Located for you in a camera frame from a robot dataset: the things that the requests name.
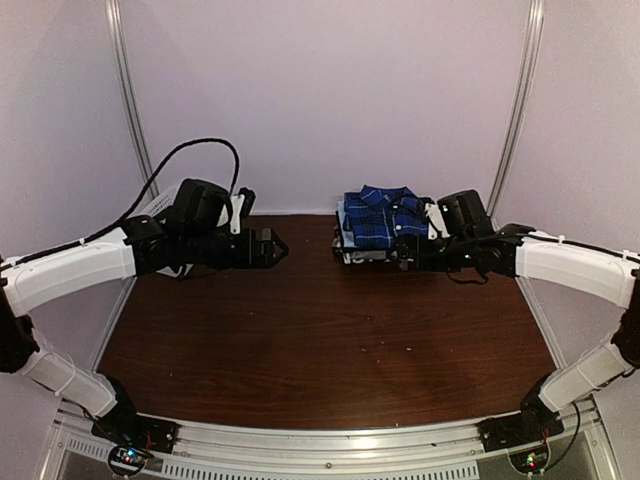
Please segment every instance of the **stack of folded clothes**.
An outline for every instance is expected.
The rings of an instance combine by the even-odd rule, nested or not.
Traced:
[[[407,187],[365,185],[360,192],[347,192],[338,202],[334,252],[342,255],[345,264],[393,260],[397,237],[433,239],[442,233],[437,226],[442,218],[431,218],[431,211],[439,213],[433,200],[418,197]]]

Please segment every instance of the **wooden table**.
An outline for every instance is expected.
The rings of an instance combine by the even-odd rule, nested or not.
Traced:
[[[461,286],[345,266],[330,249],[332,216],[251,221],[289,244],[276,268],[137,282],[100,371],[141,412],[248,427],[417,425],[516,410],[554,369],[512,279]]]

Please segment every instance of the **folded shirt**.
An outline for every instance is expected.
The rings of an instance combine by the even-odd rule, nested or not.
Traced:
[[[429,197],[417,197],[407,187],[375,188],[344,194],[343,232],[353,232],[357,248],[388,249],[400,235],[429,236],[425,204]]]

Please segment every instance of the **white backdrop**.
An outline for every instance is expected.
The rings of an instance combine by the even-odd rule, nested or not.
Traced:
[[[535,83],[497,219],[640,251],[640,7],[547,2]],[[566,360],[617,328],[621,311],[534,283]],[[623,478],[636,479],[640,375],[597,395]]]
[[[140,170],[103,2],[0,1],[0,254],[31,253],[111,223]],[[36,309],[36,328],[92,363],[122,292],[113,282]],[[0,478],[35,478],[58,401],[0,375]]]
[[[330,212],[363,183],[485,199],[513,103],[529,2],[123,2],[155,164],[222,136],[257,212]],[[228,186],[223,147],[180,154],[160,186]]]

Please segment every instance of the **white panel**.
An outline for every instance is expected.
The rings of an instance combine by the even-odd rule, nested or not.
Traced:
[[[640,7],[547,2],[541,56],[497,218],[622,250],[640,248]],[[569,362],[621,310],[532,282]],[[625,479],[637,478],[640,376],[597,395]]]
[[[330,212],[363,183],[488,198],[529,2],[144,0],[122,17],[156,164],[177,143],[238,147],[259,212]],[[185,176],[229,185],[220,146],[181,152]]]
[[[140,188],[104,2],[0,0],[0,254],[23,255],[93,233]],[[33,312],[78,364],[91,363],[120,282]],[[34,478],[57,401],[0,375],[0,477]]]

